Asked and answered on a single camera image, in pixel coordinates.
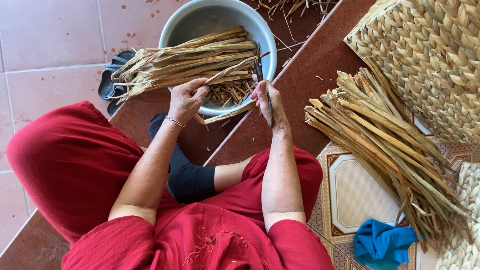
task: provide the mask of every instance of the chain bracelet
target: chain bracelet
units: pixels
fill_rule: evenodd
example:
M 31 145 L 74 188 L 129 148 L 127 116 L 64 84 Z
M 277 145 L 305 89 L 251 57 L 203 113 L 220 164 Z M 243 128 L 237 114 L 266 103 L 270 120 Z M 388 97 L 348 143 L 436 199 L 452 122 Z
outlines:
M 170 117 L 170 116 L 168 116 L 168 115 L 167 115 L 167 116 L 165 116 L 165 118 L 167 118 L 168 120 L 170 120 L 170 121 L 174 122 L 175 124 L 177 124 L 177 125 L 179 125 L 179 126 L 181 126 L 181 127 L 185 127 L 185 125 L 184 125 L 184 124 L 182 124 L 182 123 L 178 122 L 177 120 L 175 120 L 175 119 L 171 118 L 171 117 Z

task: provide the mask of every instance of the sleeve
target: sleeve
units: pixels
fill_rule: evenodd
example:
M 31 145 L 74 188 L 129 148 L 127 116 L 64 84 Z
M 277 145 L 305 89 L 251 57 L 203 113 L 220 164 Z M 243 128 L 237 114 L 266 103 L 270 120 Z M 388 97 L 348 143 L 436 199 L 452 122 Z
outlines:
M 148 269 L 154 260 L 154 227 L 141 217 L 107 221 L 87 234 L 63 257 L 63 270 Z
M 334 269 L 320 238 L 300 221 L 279 221 L 270 227 L 268 237 L 286 269 Z

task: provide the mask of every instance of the woven basket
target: woven basket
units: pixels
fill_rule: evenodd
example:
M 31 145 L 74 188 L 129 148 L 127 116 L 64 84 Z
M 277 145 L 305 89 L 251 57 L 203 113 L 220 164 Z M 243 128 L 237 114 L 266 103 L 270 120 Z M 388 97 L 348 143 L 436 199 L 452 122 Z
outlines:
M 480 270 L 480 164 L 464 162 L 458 174 L 456 195 L 463 207 L 470 210 L 472 218 L 479 223 L 468 221 L 473 243 L 455 234 L 450 248 L 442 248 L 435 270 Z
M 480 143 L 478 0 L 378 0 L 345 37 L 436 136 Z

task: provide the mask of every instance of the leg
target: leg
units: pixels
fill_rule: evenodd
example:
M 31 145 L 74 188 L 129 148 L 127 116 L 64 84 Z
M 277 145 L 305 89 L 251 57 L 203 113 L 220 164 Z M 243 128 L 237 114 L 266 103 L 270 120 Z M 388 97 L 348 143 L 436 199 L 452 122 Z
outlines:
M 53 110 L 22 128 L 7 153 L 40 212 L 71 244 L 107 221 L 143 154 L 87 101 Z M 164 205 L 172 203 L 168 197 L 164 192 Z
M 239 163 L 216 166 L 214 179 L 215 191 L 221 192 L 233 185 L 239 184 L 243 170 L 253 157 L 254 156 L 251 156 Z
M 262 179 L 269 154 L 270 149 L 266 149 L 251 158 L 243 171 L 241 183 L 203 200 L 202 203 L 216 205 L 246 216 L 264 228 Z M 300 177 L 303 208 L 306 219 L 309 220 L 322 183 L 322 167 L 314 156 L 297 147 L 294 147 L 294 155 Z
M 150 121 L 151 140 L 155 138 L 166 115 L 166 112 L 157 114 Z M 170 161 L 167 189 L 180 203 L 199 202 L 240 183 L 243 169 L 250 159 L 230 165 L 197 166 L 184 156 L 177 144 Z

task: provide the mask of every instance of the blue rag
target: blue rag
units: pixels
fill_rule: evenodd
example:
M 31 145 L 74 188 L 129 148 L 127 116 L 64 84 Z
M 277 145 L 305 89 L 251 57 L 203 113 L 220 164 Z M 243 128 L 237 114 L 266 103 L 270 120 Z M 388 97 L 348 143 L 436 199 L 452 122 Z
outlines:
M 408 263 L 408 248 L 418 241 L 412 228 L 395 228 L 370 219 L 355 234 L 355 258 L 375 270 L 396 270 Z

